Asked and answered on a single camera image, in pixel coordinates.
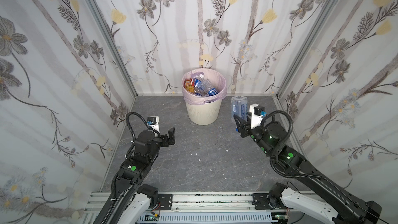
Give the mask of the clear bottle blue cap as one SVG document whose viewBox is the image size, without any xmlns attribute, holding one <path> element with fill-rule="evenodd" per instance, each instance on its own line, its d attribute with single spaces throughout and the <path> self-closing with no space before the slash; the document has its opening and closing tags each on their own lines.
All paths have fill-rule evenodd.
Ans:
<svg viewBox="0 0 398 224">
<path fill-rule="evenodd" d="M 237 95 L 231 98 L 231 118 L 234 121 L 234 116 L 238 116 L 247 120 L 248 99 L 245 96 Z"/>
</svg>

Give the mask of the tall clear bottle blue label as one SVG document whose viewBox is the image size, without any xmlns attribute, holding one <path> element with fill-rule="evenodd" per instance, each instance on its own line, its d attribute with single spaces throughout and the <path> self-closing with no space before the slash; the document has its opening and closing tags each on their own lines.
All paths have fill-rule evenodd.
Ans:
<svg viewBox="0 0 398 224">
<path fill-rule="evenodd" d="M 204 79 L 204 75 L 200 74 L 199 76 L 194 77 L 194 94 L 199 95 L 199 96 L 204 96 L 205 93 L 202 89 L 202 82 Z"/>
</svg>

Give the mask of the orange red drink bottle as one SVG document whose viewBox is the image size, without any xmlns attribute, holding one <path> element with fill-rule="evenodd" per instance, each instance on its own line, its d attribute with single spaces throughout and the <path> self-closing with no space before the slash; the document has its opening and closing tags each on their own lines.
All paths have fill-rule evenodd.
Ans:
<svg viewBox="0 0 398 224">
<path fill-rule="evenodd" d="M 184 88 L 189 92 L 189 93 L 194 93 L 194 80 L 192 78 L 187 78 L 184 81 Z"/>
</svg>

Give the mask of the clear bottle white cap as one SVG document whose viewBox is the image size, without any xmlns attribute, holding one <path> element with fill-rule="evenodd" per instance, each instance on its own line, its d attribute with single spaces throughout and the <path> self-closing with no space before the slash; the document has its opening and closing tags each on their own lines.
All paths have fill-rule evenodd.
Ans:
<svg viewBox="0 0 398 224">
<path fill-rule="evenodd" d="M 218 90 L 212 85 L 212 83 L 208 79 L 203 79 L 202 89 L 204 93 L 206 93 L 209 96 L 214 96 L 219 93 Z"/>
</svg>

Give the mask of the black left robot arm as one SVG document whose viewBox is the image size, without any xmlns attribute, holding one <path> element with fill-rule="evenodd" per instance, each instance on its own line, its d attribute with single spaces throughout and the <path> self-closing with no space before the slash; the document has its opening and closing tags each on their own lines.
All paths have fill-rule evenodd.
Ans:
<svg viewBox="0 0 398 224">
<path fill-rule="evenodd" d="M 158 189 L 143 184 L 162 147 L 175 144 L 175 128 L 159 131 L 159 117 L 144 119 L 136 112 L 125 116 L 132 146 L 111 183 L 111 193 L 95 219 L 95 224 L 135 224 L 147 210 L 160 209 Z"/>
</svg>

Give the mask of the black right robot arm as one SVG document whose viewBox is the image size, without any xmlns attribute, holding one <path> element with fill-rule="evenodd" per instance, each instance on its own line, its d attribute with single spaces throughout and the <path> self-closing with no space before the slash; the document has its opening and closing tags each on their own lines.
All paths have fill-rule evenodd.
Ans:
<svg viewBox="0 0 398 224">
<path fill-rule="evenodd" d="M 251 137 L 269 157 L 278 175 L 296 179 L 322 200 L 304 196 L 284 184 L 277 183 L 268 193 L 271 207 L 293 208 L 324 224 L 375 224 L 382 208 L 374 201 L 364 201 L 349 193 L 317 170 L 302 154 L 287 145 L 293 131 L 293 120 L 284 111 L 268 115 L 254 111 L 251 119 L 234 116 L 242 138 Z"/>
</svg>

